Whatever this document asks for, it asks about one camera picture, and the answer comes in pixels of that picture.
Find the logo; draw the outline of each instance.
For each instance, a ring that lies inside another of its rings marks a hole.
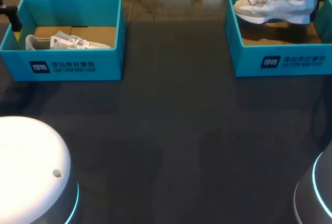
[[[36,74],[47,74],[50,73],[50,69],[47,66],[47,63],[44,61],[39,62],[29,62],[32,71]]]
[[[280,56],[272,56],[272,57],[263,57],[263,61],[261,62],[260,68],[276,68],[278,67],[280,60]]]

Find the shoe box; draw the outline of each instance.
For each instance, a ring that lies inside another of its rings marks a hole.
[[[11,26],[0,55],[15,81],[120,80],[126,21],[122,0],[21,0],[23,25],[16,41]],[[50,38],[58,31],[110,49],[25,50],[29,34]]]
[[[225,34],[237,77],[332,74],[332,1],[309,25],[252,24],[238,18],[228,0]]]

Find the shoe sole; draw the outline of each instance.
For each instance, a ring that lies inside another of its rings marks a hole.
[[[284,20],[288,23],[294,23],[294,24],[310,24],[310,15],[305,14],[305,15],[295,15],[295,14],[286,14],[286,13],[277,13],[274,15],[270,15],[267,17],[250,17],[242,14],[236,13],[236,15],[239,18],[242,18],[243,20],[250,22],[250,23],[256,23],[256,24],[262,24],[265,22],[268,22],[269,20],[272,19],[281,19]]]

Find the blue light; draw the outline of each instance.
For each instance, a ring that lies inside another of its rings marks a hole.
[[[316,193],[316,196],[321,204],[321,206],[323,207],[323,209],[325,210],[325,212],[332,218],[332,213],[330,210],[328,210],[327,206],[325,205],[325,203],[323,202],[323,199],[321,198],[321,195],[320,193],[318,192],[318,188],[317,188],[317,185],[316,185],[316,179],[315,179],[315,169],[316,169],[316,165],[317,165],[317,162],[318,162],[318,159],[320,158],[320,156],[322,155],[323,153],[321,153],[318,158],[316,159],[315,163],[313,164],[313,168],[312,168],[312,183],[313,183],[313,188],[315,190],[315,193]]]
[[[76,207],[77,207],[77,203],[78,203],[78,196],[79,196],[79,188],[78,188],[78,184],[77,184],[77,198],[76,198],[76,203],[75,203],[75,206],[74,206],[74,209],[73,209],[71,215],[69,216],[68,220],[64,224],[68,224],[70,222],[71,218],[73,217],[74,212],[75,212]]]

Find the cardboard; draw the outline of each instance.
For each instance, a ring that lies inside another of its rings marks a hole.
[[[54,36],[58,31],[69,35],[71,33],[71,26],[38,26],[35,30],[35,37],[38,38],[50,38]]]
[[[72,27],[71,35],[114,47],[116,27]]]
[[[34,35],[39,38],[49,38],[58,31],[67,35],[78,36],[87,41],[101,43],[114,47],[116,27],[71,27],[71,26],[38,26]]]
[[[321,44],[313,25],[296,25],[287,22],[251,24],[239,23],[242,40],[246,46]]]

